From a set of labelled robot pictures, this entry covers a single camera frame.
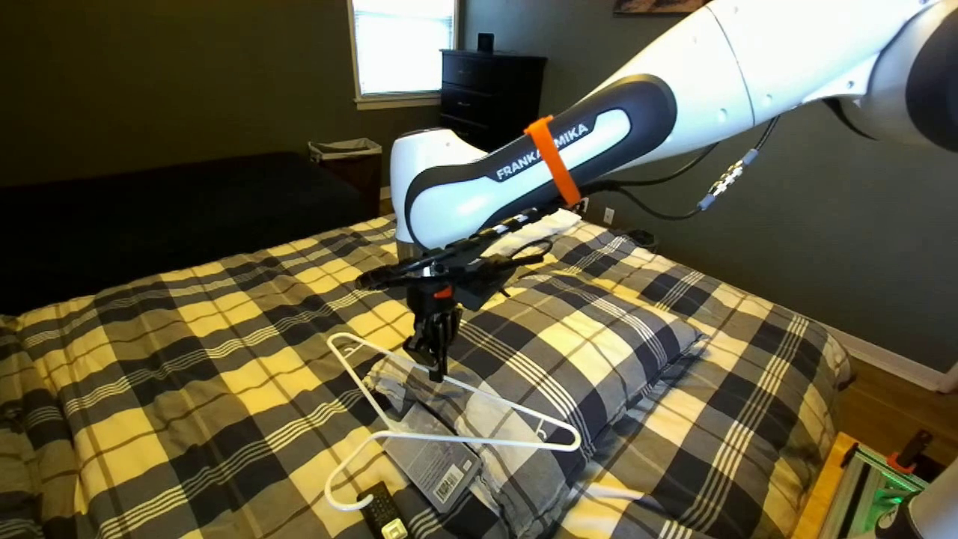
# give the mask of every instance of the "plaid pillow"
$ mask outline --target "plaid pillow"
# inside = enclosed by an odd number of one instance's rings
[[[379,360],[365,381],[394,409],[419,400],[460,438],[567,441],[567,432],[488,396],[572,423],[579,432],[578,451],[482,445],[482,481],[472,495],[494,519],[476,516],[476,501],[467,501],[472,516],[451,511],[446,520],[470,532],[476,520],[500,520],[510,537],[540,537],[572,502],[567,490],[597,438],[644,390],[695,354],[698,331],[678,318],[572,275],[549,275],[460,327],[448,349],[448,373],[479,393],[430,382],[413,360]]]

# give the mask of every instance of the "plaid bedspread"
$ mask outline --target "plaid bedspread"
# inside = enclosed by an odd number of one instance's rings
[[[388,260],[392,221],[374,219],[2,321],[0,537],[64,520],[97,537],[371,537],[323,501],[325,474],[379,427],[325,336],[403,340],[401,296],[353,288]],[[847,369],[823,327],[593,225],[564,231],[534,272],[668,308],[705,337],[632,400],[552,532],[786,537]],[[448,537],[376,450],[335,495],[379,481],[413,537]]]

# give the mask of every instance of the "window frame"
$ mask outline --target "window frame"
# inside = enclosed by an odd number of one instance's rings
[[[382,110],[382,107],[434,107],[440,104],[440,89],[415,89],[415,92],[362,92],[359,84],[359,35],[356,35],[356,0],[346,0],[346,29],[349,29],[349,66],[353,66],[353,104],[356,110]],[[460,25],[460,0],[451,4],[451,47],[457,47],[464,25]]]

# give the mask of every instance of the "white hanger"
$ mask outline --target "white hanger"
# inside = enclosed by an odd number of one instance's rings
[[[325,487],[323,487],[323,490],[325,490],[328,507],[337,510],[337,511],[362,511],[362,510],[371,502],[371,495],[365,495],[365,498],[356,501],[356,502],[341,502],[341,501],[331,498],[335,480],[346,469],[349,460],[359,457],[359,451],[362,451],[371,441],[388,441],[388,438],[394,438],[394,441],[422,441],[422,444],[482,444],[482,445],[515,445],[515,450],[540,450],[540,451],[578,451],[578,450],[579,450],[579,433],[578,433],[575,426],[567,426],[567,423],[561,423],[561,418],[552,418],[552,415],[543,415],[543,414],[537,414],[537,409],[533,409],[533,406],[524,406],[524,405],[518,405],[518,400],[479,393],[476,387],[470,387],[470,382],[457,381],[457,376],[448,376],[448,373],[443,376],[443,382],[457,387],[457,390],[464,390],[464,393],[476,393],[476,396],[490,397],[490,400],[496,400],[496,405],[506,405],[506,406],[510,406],[510,409],[518,409],[518,414],[525,414],[525,415],[533,415],[533,418],[537,418],[537,423],[548,423],[548,426],[552,426],[552,427],[561,427],[561,432],[572,433],[572,441],[567,441],[567,444],[543,444],[543,441],[515,441],[515,438],[455,438],[455,433],[407,432],[401,423],[392,423],[392,418],[382,414],[382,406],[376,405],[376,397],[368,393],[368,387],[359,381],[359,373],[356,373],[353,364],[349,364],[349,355],[353,355],[359,346],[371,346],[371,349],[382,354],[386,360],[394,360],[394,354],[392,354],[392,349],[382,349],[382,346],[376,346],[376,343],[371,343],[371,340],[365,340],[365,337],[359,337],[359,336],[353,336],[353,331],[335,331],[335,336],[325,337],[325,343],[328,343],[328,349],[335,354],[335,360],[343,364],[343,370],[353,376],[353,382],[356,382],[359,393],[362,393],[362,397],[365,397],[365,400],[376,409],[376,415],[386,423],[386,432],[374,432],[371,438],[365,438],[365,441],[362,441],[337,466],[331,466],[331,474],[325,477]]]

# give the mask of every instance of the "bed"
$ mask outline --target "bed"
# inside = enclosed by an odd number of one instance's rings
[[[371,537],[362,511],[337,511],[323,490],[382,427],[325,337],[401,343],[401,294],[353,288],[388,260],[382,215],[2,318],[0,531]],[[582,450],[472,445],[482,466],[437,510],[374,441],[331,484],[337,501],[382,484],[413,537],[792,531],[847,376],[819,323],[585,221],[506,294],[464,315],[448,370],[528,406],[561,400]],[[382,354],[353,349],[349,361],[394,405]],[[446,427],[460,433],[455,414],[470,405],[443,405],[434,415],[451,414]]]

